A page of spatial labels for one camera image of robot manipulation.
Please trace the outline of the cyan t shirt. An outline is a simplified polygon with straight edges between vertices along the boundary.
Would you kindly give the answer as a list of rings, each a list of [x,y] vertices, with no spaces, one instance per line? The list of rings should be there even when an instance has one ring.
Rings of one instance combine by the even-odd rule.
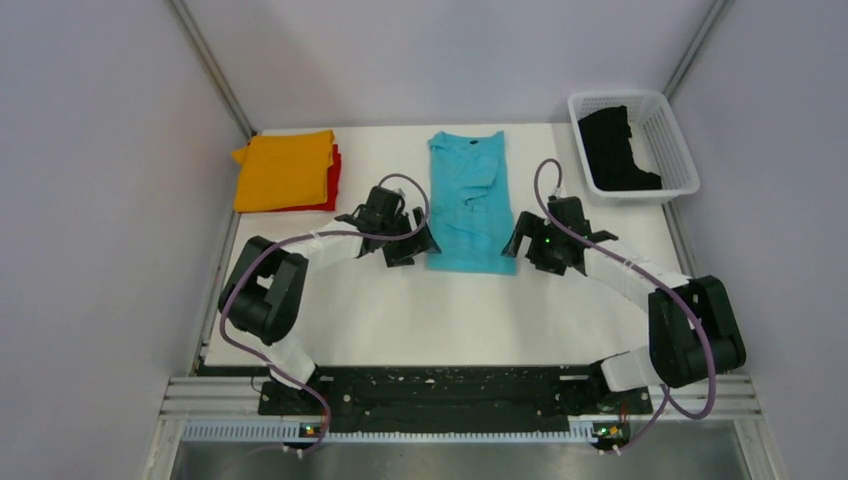
[[[476,145],[471,140],[479,140]],[[515,225],[505,134],[466,137],[439,132],[428,141],[431,233],[440,254],[434,271],[514,276],[515,260],[501,255]]]

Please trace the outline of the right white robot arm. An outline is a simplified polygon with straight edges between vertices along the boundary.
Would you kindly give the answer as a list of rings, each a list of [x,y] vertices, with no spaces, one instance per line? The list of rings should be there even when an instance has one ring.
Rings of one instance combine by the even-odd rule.
[[[564,275],[573,269],[611,288],[646,315],[645,345],[595,362],[586,385],[589,404],[612,412],[627,391],[659,386],[665,393],[701,380],[706,403],[696,411],[680,407],[690,419],[712,412],[717,376],[747,359],[723,282],[669,271],[630,250],[618,236],[594,230],[576,197],[552,196],[541,216],[524,211],[501,254],[514,258],[524,240],[526,259],[538,270]]]

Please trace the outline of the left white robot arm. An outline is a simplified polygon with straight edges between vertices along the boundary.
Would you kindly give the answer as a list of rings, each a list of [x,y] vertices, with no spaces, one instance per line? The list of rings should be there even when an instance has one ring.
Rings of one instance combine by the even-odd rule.
[[[401,191],[378,184],[353,212],[322,227],[280,241],[254,236],[243,246],[219,295],[218,331],[228,345],[269,369],[295,412],[319,404],[323,415],[330,414],[320,386],[310,379],[317,365],[291,333],[308,275],[377,251],[389,268],[439,252],[429,227],[430,200],[412,210],[406,206]]]

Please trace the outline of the folded red t shirt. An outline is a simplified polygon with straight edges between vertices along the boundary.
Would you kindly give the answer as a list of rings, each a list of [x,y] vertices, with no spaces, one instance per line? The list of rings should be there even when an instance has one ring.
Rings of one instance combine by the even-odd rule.
[[[327,200],[314,205],[299,205],[275,209],[275,212],[297,212],[297,211],[323,211],[334,212],[337,210],[337,199],[339,193],[339,181],[342,173],[342,155],[337,144],[332,150],[333,164],[327,171]]]

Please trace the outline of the folded orange t shirt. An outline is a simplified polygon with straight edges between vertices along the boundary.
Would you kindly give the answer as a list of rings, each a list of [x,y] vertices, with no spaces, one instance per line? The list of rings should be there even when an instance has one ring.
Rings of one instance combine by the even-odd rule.
[[[262,213],[326,203],[334,146],[331,130],[253,137],[231,152],[240,167],[233,209]]]

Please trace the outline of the black t shirt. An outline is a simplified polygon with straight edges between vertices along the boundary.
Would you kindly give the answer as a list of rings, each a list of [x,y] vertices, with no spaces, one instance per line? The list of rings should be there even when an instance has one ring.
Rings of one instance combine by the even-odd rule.
[[[578,127],[592,179],[599,190],[620,192],[662,188],[658,174],[642,170],[635,163],[626,106],[595,111],[579,120]]]

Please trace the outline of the white plastic basket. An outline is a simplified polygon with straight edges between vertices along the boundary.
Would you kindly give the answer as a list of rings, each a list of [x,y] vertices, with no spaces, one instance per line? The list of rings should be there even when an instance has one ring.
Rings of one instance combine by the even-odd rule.
[[[586,197],[596,205],[662,204],[692,195],[701,187],[699,174],[669,101],[651,90],[579,92],[567,100],[577,151],[584,171]],[[662,188],[648,191],[609,192],[593,182],[580,137],[578,121],[595,111],[624,105],[632,130],[636,165],[661,177]]]

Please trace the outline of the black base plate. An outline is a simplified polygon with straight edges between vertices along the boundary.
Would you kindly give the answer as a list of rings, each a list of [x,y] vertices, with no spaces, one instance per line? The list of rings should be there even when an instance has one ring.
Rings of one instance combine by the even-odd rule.
[[[646,388],[611,392],[590,366],[330,367],[306,390],[261,388],[262,416],[331,414],[333,433],[558,433],[582,415],[653,411]]]

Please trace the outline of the aluminium frame rail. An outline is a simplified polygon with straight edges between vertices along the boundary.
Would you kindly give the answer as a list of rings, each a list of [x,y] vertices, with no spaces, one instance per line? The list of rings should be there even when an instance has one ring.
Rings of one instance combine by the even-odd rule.
[[[160,413],[187,418],[257,416],[259,382],[248,377],[175,377],[169,381]],[[744,374],[719,375],[716,398],[707,417],[712,421],[764,418],[751,378]]]

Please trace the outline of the left aluminium corner post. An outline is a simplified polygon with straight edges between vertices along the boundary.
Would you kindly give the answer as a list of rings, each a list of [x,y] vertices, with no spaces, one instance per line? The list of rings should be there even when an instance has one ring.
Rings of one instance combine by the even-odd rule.
[[[193,50],[196,59],[222,101],[226,112],[234,121],[240,133],[246,139],[251,139],[256,134],[256,130],[253,128],[245,110],[241,106],[234,90],[215,58],[189,5],[183,0],[165,0],[164,3],[174,15],[189,47]]]

